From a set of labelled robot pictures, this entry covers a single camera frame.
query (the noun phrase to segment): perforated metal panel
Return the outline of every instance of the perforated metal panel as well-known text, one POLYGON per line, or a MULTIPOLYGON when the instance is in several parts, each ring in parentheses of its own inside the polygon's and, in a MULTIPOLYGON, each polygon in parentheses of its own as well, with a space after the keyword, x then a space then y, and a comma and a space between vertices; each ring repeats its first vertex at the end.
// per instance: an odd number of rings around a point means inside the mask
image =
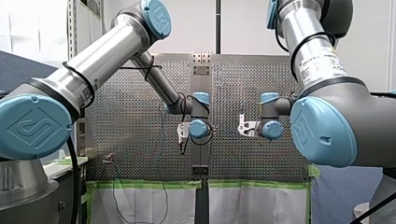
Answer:
MULTIPOLYGON (((186 93, 190 93, 190 57, 156 57, 177 90, 186 93)), ((190 150, 181 156, 177 142, 181 116, 165 114, 160 97, 139 72, 120 70, 114 75, 97 92, 88 116, 92 116, 89 129, 97 153, 89 163, 89 179, 191 179, 190 150), (111 153, 114 163, 103 163, 111 153)))
POLYGON ((299 181, 307 177, 306 162, 295 148, 289 118, 281 118, 285 133, 268 141, 239 135, 239 112, 258 120, 258 102, 265 91, 290 95, 295 81, 287 57, 213 56, 212 122, 218 127, 210 148, 210 178, 299 181))
MULTIPOLYGON (((302 181, 306 161, 295 149, 288 118, 284 136, 269 142, 237 132, 239 112, 247 120, 259 118, 260 95, 279 91, 290 95, 295 82, 287 57, 212 55, 211 118, 217 128, 210 144, 210 178, 302 181)), ((156 62, 178 91, 191 93, 191 55, 162 54, 156 62)), ((164 116, 160 97, 136 71, 121 70, 99 92, 87 113, 87 147, 97 155, 89 163, 88 178, 191 179, 191 156, 179 155, 176 127, 181 116, 164 116), (112 163, 103 163, 114 153, 112 163)))

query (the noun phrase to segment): wire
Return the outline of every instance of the wire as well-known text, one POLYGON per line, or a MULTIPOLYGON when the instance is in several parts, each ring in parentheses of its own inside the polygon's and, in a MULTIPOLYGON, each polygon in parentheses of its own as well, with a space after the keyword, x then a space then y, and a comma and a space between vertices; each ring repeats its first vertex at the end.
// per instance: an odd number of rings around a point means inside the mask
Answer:
POLYGON ((391 92, 370 92, 370 94, 377 97, 396 98, 396 94, 391 92))
POLYGON ((72 138, 70 136, 67 138, 66 143, 67 143, 67 147, 69 148, 70 158, 72 160, 72 167, 73 167, 73 208, 72 208, 72 216, 70 223, 75 224, 77 222, 78 204, 79 204, 78 159, 72 138))
POLYGON ((3 99, 7 95, 9 95, 11 91, 0 91, 0 99, 3 99))
POLYGON ((183 143, 180 143, 180 155, 182 155, 182 156, 186 155, 186 150, 187 150, 187 145, 189 144, 189 139, 190 139, 190 135, 187 136, 187 140, 186 140, 186 144, 184 144, 184 148, 183 148, 183 143))
POLYGON ((326 35, 327 37, 329 37, 329 39, 332 41, 332 45, 335 46, 336 44, 336 38, 332 33, 329 32, 317 32, 315 34, 309 35, 306 38, 304 38, 294 49, 294 52, 291 54, 291 60, 290 60, 290 70, 291 70, 291 74, 293 75, 294 79, 297 80, 297 76, 295 73, 295 69, 294 69, 294 62, 296 60, 297 57, 297 53, 298 51, 303 47, 304 44, 308 43, 309 41, 315 39, 316 37, 320 36, 320 35, 326 35))
POLYGON ((151 56, 151 60, 149 61, 149 64, 147 67, 121 67, 121 70, 145 70, 148 69, 148 71, 145 74, 145 81, 148 81, 149 73, 151 72, 151 69, 153 67, 163 69, 162 66, 160 65, 154 65, 154 56, 151 56))
POLYGON ((275 37, 276 37, 276 42, 277 42, 277 44, 278 44, 283 50, 285 50, 286 52, 289 52, 289 50, 280 42, 280 39, 279 39, 279 32, 278 32, 278 30, 277 30, 278 20, 279 20, 279 9, 280 9, 280 3, 279 3, 279 2, 280 2, 280 1, 277 0, 277 3, 276 3, 275 37))
POLYGON ((90 105, 92 105, 93 101, 95 100, 95 89, 93 88, 91 82, 84 75, 82 75, 79 71, 77 71, 76 68, 67 64, 67 62, 62 62, 62 65, 65 68, 67 68, 67 70, 69 70, 69 71, 75 73, 76 75, 78 75, 79 77, 81 77, 81 79, 84 80, 85 84, 87 85, 88 90, 90 90, 91 100, 87 105, 83 105, 81 107, 81 109, 85 109, 85 108, 89 107, 90 105))
MULTIPOLYGON (((192 95, 187 95, 187 96, 186 96, 183 92, 179 92, 178 94, 180 94, 180 95, 183 97, 182 102, 181 102, 181 104, 180 104, 180 111, 181 111, 181 113, 182 113, 182 115, 183 115, 183 117, 181 118, 181 122, 182 122, 182 123, 184 122, 184 120, 185 120, 185 118, 186 118, 186 115, 187 115, 187 113, 186 113, 186 112, 187 112, 187 111, 186 111, 186 108, 187 108, 187 99, 188 99, 188 98, 194 99, 196 102, 198 102, 200 105, 202 105, 202 106, 204 107, 204 109, 207 111, 207 114, 210 113, 209 108, 207 107, 207 105, 205 105, 204 103, 202 103, 201 101, 199 101, 196 97, 194 97, 194 96, 192 96, 192 95)), ((181 143, 179 144, 179 147, 180 147, 180 155, 184 156, 184 155, 186 154, 187 144, 189 143, 189 139, 191 139, 191 141, 192 141, 195 145, 197 145, 197 146, 204 146, 204 145, 208 144, 208 143, 212 140, 212 138, 213 138, 213 129, 212 129, 212 127, 210 126, 210 124, 208 124, 208 125, 209 125, 209 127, 210 127, 210 138, 209 138, 209 140, 207 140, 206 142, 204 142, 204 143, 202 143, 202 144, 199 144, 199 143, 196 143, 196 142, 190 137, 190 135, 188 135, 188 136, 187 136, 186 143, 184 144, 184 146, 183 146, 183 142, 181 142, 181 143)))
MULTIPOLYGON (((162 147, 161 147, 161 155, 162 155, 163 154, 164 145, 165 145, 165 127, 164 127, 165 126, 165 121, 164 121, 164 118, 163 118, 163 114, 161 113, 161 110, 160 110, 160 117, 161 117, 161 128, 163 130, 163 143, 162 143, 162 147)), ((158 175, 160 176, 161 183, 163 183, 163 176, 161 174, 161 170, 158 167, 157 167, 157 171, 158 171, 158 175)), ((168 192, 166 191, 166 187, 165 187, 164 183, 163 183, 163 192, 165 193, 166 207, 165 207, 165 214, 163 216, 163 220, 159 224, 163 224, 165 222, 166 217, 168 216, 168 210, 169 210, 168 192)))
MULTIPOLYGON (((163 113, 162 113, 162 111, 161 111, 161 105, 160 105, 160 107, 159 107, 159 110, 160 110, 159 112, 160 112, 160 117, 161 117, 161 127, 162 127, 162 131, 163 131, 163 140, 162 140, 162 148, 161 148, 161 153, 163 153, 164 141, 165 141, 165 128, 164 128, 163 113)), ((116 194, 115 194, 115 187, 116 187, 116 181, 117 181, 117 179, 121 182, 121 179, 120 179, 120 170, 118 169, 118 167, 117 167, 117 165, 116 165, 116 163, 115 163, 114 161, 113 161, 113 165, 114 165, 114 169, 116 170, 116 175, 117 175, 117 177, 116 177, 116 178, 114 179, 114 181, 113 181, 113 199, 114 199, 114 202, 115 202, 115 204, 116 204, 117 212, 119 213, 119 215, 121 216, 121 218, 122 218, 126 223, 128 223, 128 224, 154 224, 154 223, 151 223, 151 222, 129 222, 129 221, 125 218, 125 216, 122 214, 122 212, 120 211, 120 208, 119 208, 119 204, 118 204, 118 202, 117 202, 116 194)), ((163 183, 163 176, 162 176, 162 174, 161 174, 161 170, 159 169, 158 166, 156 166, 156 168, 157 168, 158 174, 159 174, 159 176, 160 176, 161 183, 162 183, 162 185, 163 185, 163 192, 164 192, 164 194, 165 194, 165 203, 166 203, 166 206, 165 206, 165 214, 164 214, 164 216, 163 216, 163 220, 159 223, 159 224, 163 224, 163 223, 165 222, 167 216, 168 216, 168 211, 169 211, 168 192, 166 191, 165 184, 163 183)))
POLYGON ((373 213, 375 213, 376 211, 378 211, 379 209, 381 209, 385 205, 387 205, 387 204, 391 203, 392 201, 394 201, 395 199, 396 199, 396 192, 391 194, 388 198, 383 200, 381 203, 379 203, 376 206, 374 206, 371 209, 369 209, 367 212, 363 213, 361 216, 355 218, 353 221, 350 222, 350 224, 361 224, 361 221, 363 221, 365 218, 369 217, 370 215, 372 215, 373 213))

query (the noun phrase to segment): blue joint cap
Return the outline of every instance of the blue joint cap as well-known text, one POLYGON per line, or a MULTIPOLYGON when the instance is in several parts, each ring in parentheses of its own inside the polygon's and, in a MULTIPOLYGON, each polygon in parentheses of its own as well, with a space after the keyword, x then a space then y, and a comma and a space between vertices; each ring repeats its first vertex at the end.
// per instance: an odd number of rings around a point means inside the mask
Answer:
POLYGON ((197 91, 193 93, 192 96, 195 97, 199 102, 203 103, 204 105, 210 105, 209 93, 197 91))
POLYGON ((262 126, 262 135, 266 139, 274 140, 280 138, 283 134, 283 126, 279 121, 270 120, 262 126))
POLYGON ((209 128, 200 119, 195 119, 190 123, 189 134, 193 138, 201 139, 209 135, 209 128))
POLYGON ((0 157, 32 160, 64 145, 72 130, 67 109, 42 95, 20 95, 0 102, 0 157))
POLYGON ((356 160, 357 142, 341 112, 318 97, 297 101, 290 114, 291 134, 300 153, 318 165, 347 167, 356 160))
POLYGON ((171 34, 172 22, 166 6, 160 0, 142 0, 143 18, 151 32, 159 39, 171 34))
POLYGON ((277 17, 277 0, 270 0, 267 14, 267 29, 275 30, 276 28, 276 17, 277 17))
POLYGON ((279 99, 278 92, 265 92, 262 94, 262 97, 260 97, 260 104, 265 105, 277 99, 279 99))

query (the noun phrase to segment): robotic arm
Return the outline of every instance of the robotic arm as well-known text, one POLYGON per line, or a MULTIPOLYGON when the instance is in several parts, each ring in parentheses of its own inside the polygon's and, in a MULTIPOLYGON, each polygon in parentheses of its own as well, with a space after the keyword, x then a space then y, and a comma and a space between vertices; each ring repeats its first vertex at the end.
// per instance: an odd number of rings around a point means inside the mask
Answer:
POLYGON ((276 139, 283 132, 278 116, 290 115, 294 144, 315 164, 396 165, 396 101, 374 97, 348 75, 334 50, 347 34, 352 11, 351 0, 271 1, 267 25, 285 39, 300 91, 292 101, 264 93, 261 121, 252 131, 246 127, 253 124, 243 126, 241 120, 240 132, 276 139))
POLYGON ((58 150, 70 135, 80 109, 94 101, 95 92, 125 64, 133 62, 158 92, 172 114, 192 115, 191 137, 208 136, 208 95, 179 94, 163 71, 152 67, 147 49, 171 33, 166 7, 158 0, 142 1, 122 10, 113 28, 44 79, 33 78, 0 101, 0 157, 39 159, 58 150))

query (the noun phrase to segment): metal pole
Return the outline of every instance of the metal pole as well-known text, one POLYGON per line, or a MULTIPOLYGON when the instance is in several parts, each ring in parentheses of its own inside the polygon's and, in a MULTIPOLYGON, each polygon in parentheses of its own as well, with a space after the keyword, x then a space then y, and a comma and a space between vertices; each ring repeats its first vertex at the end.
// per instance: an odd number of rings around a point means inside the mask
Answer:
POLYGON ((216 54, 221 54, 221 0, 216 0, 216 54))

